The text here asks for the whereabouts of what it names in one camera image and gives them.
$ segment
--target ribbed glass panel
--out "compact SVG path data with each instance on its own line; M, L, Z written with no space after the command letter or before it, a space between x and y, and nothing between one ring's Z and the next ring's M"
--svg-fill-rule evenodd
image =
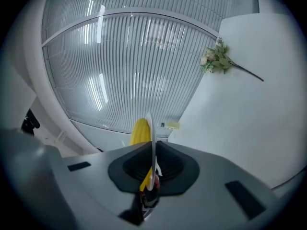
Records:
M222 19L237 15L244 6L238 0L49 0L43 39L79 18L99 12L101 5L105 10L124 7L163 9L188 16L216 31ZM259 12L258 7L255 6L251 12Z
M161 123L181 118L202 77L200 57L214 43L188 24L129 13L79 24L50 41L44 54L71 119L131 133L151 111L157 135L168 137Z

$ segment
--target yellow ribbed object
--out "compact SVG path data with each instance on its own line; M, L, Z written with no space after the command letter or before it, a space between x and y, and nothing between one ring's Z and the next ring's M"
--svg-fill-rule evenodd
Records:
M151 141L149 125L145 118L140 118L133 127L130 146L148 141Z

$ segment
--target flower stem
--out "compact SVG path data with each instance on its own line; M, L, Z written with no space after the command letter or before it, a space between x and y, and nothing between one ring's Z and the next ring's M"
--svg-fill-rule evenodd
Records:
M245 68L243 68L243 67L241 67L241 66L239 66L239 65L237 65L237 64L232 64L232 65L233 65L234 67L236 67L236 68L238 68L238 69L244 71L244 72L249 73L250 75L254 76L255 78L258 78L258 79L261 80L262 82L264 82L264 80L263 80L261 77L259 77L259 76L257 76L256 74L250 72L249 70L246 70Z

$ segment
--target curved metal frame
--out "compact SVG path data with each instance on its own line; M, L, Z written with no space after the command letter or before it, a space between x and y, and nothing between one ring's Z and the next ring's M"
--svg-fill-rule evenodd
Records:
M218 32L213 30L212 28L208 27L207 25L194 20L190 17L187 17L185 15L179 14L179 13L174 13L162 9L152 9L152 8L140 8L140 7L132 7L132 8L118 8L118 9L111 9L111 10L106 10L102 12L98 12L95 14L92 14L90 16L83 17L81 19L78 19L74 21L73 23L70 23L69 25L65 26L61 30L57 31L54 33L50 38L48 38L43 44L42 47L44 47L46 44L48 44L52 39L60 35L61 33L65 32L66 30L83 23L85 21L89 21L94 18L98 18L101 16L106 16L106 15L112 15L112 14L120 14L120 13L150 13L150 14L157 14L157 15L163 15L167 17L171 17L186 23L189 23L191 25L196 26L197 28L204 30L206 33L208 33L210 36L213 36L215 38L218 37Z

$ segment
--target white rose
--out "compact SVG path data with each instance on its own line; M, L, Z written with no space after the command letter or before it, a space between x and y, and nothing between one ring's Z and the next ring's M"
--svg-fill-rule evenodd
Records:
M209 61L216 61L216 58L215 58L215 56L214 56L214 54L213 53L207 53L206 54L206 56L207 56L207 59L209 60Z
M203 57L201 57L201 65L206 65L206 63L207 63L207 57L206 56L203 56Z

